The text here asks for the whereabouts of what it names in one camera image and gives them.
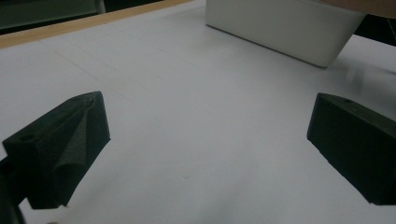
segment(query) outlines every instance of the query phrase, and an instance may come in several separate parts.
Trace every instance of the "screw hole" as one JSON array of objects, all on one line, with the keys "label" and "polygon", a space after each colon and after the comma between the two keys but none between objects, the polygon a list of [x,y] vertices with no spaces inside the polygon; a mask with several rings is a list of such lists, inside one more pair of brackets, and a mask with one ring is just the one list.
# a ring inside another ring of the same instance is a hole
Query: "screw hole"
[{"label": "screw hole", "polygon": [[33,139],[34,137],[35,137],[35,136],[34,136],[33,134],[27,134],[27,135],[23,136],[23,137],[21,138],[21,140],[22,140],[23,142],[25,142],[25,141],[29,141],[29,140]]}]

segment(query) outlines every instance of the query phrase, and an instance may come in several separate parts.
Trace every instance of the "black rubber pad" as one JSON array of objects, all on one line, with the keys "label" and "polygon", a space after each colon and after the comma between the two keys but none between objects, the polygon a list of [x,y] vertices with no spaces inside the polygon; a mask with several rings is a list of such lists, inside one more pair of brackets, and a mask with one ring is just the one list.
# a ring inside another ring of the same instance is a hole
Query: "black rubber pad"
[{"label": "black rubber pad", "polygon": [[34,209],[67,205],[110,140],[102,93],[76,96],[3,142]]},{"label": "black rubber pad", "polygon": [[369,202],[396,204],[396,122],[319,93],[307,138]]}]

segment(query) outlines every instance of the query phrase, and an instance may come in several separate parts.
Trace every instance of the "white table surface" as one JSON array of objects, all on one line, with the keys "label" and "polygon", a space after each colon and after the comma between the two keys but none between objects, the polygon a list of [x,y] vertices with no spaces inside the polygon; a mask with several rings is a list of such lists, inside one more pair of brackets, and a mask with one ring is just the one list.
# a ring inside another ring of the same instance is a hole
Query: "white table surface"
[{"label": "white table surface", "polygon": [[[68,208],[28,223],[390,224],[306,140],[318,92],[396,119],[396,48],[328,69],[205,26],[205,1],[0,49],[0,139],[101,91],[112,140]],[[0,159],[6,153],[1,150]]]}]

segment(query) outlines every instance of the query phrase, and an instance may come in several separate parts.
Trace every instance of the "white plastic container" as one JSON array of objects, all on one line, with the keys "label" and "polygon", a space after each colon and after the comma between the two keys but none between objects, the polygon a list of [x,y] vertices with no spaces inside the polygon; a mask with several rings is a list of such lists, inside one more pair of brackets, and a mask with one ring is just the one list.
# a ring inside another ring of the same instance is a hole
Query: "white plastic container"
[{"label": "white plastic container", "polygon": [[327,67],[365,14],[318,0],[207,0],[206,23],[292,57]]}]

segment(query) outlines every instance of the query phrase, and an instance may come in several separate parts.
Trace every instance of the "white box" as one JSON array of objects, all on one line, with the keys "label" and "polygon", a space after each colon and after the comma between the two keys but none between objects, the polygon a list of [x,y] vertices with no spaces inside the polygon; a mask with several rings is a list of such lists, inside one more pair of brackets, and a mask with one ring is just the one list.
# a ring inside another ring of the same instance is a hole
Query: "white box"
[{"label": "white box", "polygon": [[318,0],[207,0],[206,23],[321,67],[338,56],[365,14]]}]

